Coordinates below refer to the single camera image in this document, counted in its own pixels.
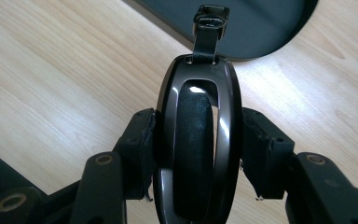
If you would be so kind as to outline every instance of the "wood grain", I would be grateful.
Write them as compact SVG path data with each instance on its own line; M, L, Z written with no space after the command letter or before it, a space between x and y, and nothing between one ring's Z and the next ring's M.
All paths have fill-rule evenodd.
M46 193L111 150L133 113L156 106L171 61L191 52L128 2L0 1L0 158ZM358 1L321 0L288 45L235 68L243 106L358 187ZM153 203L128 202L128 213L158 223ZM284 202L257 202L240 174L228 223L287 223Z

